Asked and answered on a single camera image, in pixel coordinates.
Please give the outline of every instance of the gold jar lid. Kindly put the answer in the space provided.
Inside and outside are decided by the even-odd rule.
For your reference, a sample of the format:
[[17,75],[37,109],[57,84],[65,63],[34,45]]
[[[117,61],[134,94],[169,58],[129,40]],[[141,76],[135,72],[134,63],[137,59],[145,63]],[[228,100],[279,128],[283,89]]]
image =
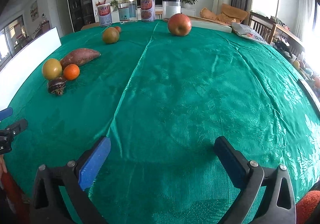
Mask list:
[[119,0],[118,4],[127,3],[127,2],[134,2],[134,1],[137,1],[137,0]]

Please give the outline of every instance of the silver screw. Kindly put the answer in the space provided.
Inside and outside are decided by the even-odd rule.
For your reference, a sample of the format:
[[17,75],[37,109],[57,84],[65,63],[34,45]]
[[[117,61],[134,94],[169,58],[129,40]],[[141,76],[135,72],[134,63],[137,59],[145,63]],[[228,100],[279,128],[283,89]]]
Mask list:
[[43,171],[44,169],[45,169],[45,165],[44,165],[44,164],[42,164],[42,165],[39,166],[39,170],[40,170],[40,171]]
[[255,160],[252,160],[252,161],[250,161],[250,165],[252,167],[257,167],[259,164]]
[[280,165],[280,169],[283,170],[283,171],[285,171],[285,170],[287,170],[287,167],[286,167],[284,164],[281,164],[281,165]]
[[75,165],[76,165],[75,160],[71,160],[71,161],[69,161],[69,162],[67,163],[67,166],[69,166],[69,167],[74,167]]

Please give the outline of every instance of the glass jar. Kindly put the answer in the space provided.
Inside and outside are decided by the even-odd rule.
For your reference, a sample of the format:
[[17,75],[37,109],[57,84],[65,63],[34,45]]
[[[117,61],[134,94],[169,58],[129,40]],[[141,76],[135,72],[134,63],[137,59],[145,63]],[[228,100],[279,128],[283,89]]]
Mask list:
[[120,24],[127,24],[138,21],[137,0],[119,0],[118,10]]
[[181,0],[162,0],[162,20],[167,22],[170,17],[181,13]]

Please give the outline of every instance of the white and red can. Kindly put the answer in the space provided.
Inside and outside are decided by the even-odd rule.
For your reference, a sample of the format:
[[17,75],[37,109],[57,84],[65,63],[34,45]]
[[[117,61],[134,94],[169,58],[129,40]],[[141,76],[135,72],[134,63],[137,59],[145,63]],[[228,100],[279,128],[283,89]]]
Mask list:
[[141,3],[141,21],[152,22],[155,20],[155,0],[140,0]]
[[101,27],[106,27],[112,24],[112,17],[111,17],[111,9],[110,3],[102,4],[97,7],[98,8],[98,15]]

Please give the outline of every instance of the door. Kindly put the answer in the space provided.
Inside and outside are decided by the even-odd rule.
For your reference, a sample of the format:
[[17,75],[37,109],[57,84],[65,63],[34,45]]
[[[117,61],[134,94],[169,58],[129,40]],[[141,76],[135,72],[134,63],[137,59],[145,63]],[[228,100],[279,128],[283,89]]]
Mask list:
[[56,0],[63,35],[73,33],[67,0]]

